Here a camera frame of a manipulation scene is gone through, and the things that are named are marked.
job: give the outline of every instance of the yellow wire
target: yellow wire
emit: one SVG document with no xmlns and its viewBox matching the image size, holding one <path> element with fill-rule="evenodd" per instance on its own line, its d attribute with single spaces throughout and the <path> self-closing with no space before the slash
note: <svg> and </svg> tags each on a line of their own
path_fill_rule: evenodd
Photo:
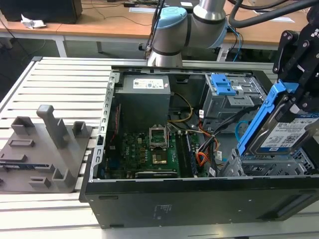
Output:
<svg viewBox="0 0 319 239">
<path fill-rule="evenodd" d="M 184 96 L 182 96 L 179 93 L 174 93 L 174 94 L 177 94 L 178 96 L 180 96 L 188 104 L 190 112 L 189 112 L 189 115 L 186 118 L 184 118 L 184 119 L 181 119 L 181 120 L 180 119 L 176 119 L 176 120 L 175 119 L 171 119 L 171 120 L 168 120 L 167 122 L 179 123 L 179 122 L 184 122 L 184 121 L 189 120 L 191 118 L 191 116 L 193 115 L 193 108 L 191 107 L 190 103 L 188 102 L 188 100 Z"/>
</svg>

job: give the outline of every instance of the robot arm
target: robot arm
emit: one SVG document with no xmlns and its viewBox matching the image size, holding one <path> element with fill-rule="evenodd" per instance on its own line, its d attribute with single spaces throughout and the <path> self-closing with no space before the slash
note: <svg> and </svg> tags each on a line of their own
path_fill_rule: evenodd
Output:
<svg viewBox="0 0 319 239">
<path fill-rule="evenodd" d="M 226 35 L 225 0 L 201 0 L 187 14 L 181 7 L 161 11 L 148 66 L 181 67 L 184 47 L 214 48 Z"/>
</svg>

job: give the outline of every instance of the circuit board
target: circuit board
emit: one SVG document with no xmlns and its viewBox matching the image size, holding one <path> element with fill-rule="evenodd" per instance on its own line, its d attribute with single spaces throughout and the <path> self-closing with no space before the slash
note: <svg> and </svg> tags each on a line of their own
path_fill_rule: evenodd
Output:
<svg viewBox="0 0 319 239">
<path fill-rule="evenodd" d="M 106 176 L 112 179 L 134 178 L 135 172 L 141 171 L 171 171 L 181 177 L 178 154 L 175 143 L 175 133 L 168 134 L 167 148 L 150 147 L 148 132 L 125 133 L 123 135 L 121 156 L 108 158 Z M 195 133 L 189 134 L 192 153 L 199 147 Z M 152 142 L 162 142 L 163 134 L 152 135 Z"/>
</svg>

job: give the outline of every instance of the black computer case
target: black computer case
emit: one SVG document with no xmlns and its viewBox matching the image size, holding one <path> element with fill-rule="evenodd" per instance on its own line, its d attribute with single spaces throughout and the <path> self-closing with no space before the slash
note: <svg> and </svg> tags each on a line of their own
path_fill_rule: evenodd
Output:
<svg viewBox="0 0 319 239">
<path fill-rule="evenodd" d="M 21 14 L 44 23 L 75 24 L 82 13 L 81 0 L 0 0 L 0 10 L 8 21 L 21 21 Z"/>
</svg>

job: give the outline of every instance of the white desk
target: white desk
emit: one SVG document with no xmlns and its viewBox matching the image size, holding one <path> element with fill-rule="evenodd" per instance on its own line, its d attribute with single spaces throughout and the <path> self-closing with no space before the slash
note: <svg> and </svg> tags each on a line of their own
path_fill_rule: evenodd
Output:
<svg viewBox="0 0 319 239">
<path fill-rule="evenodd" d="M 0 194 L 1 239 L 319 237 L 314 235 L 319 231 L 319 203 L 285 222 L 101 230 L 89 205 L 80 203 L 78 197 L 87 155 L 94 146 L 111 65 L 145 66 L 146 63 L 144 60 L 45 57 L 27 66 L 0 104 L 0 149 L 13 132 L 10 125 L 16 116 L 29 116 L 33 122 L 40 122 L 35 114 L 40 104 L 52 104 L 54 115 L 63 117 L 65 123 L 78 119 L 94 127 L 74 193 Z M 271 72 L 272 65 L 267 63 L 185 61 L 184 66 L 262 69 L 270 79 L 276 78 Z"/>
</svg>

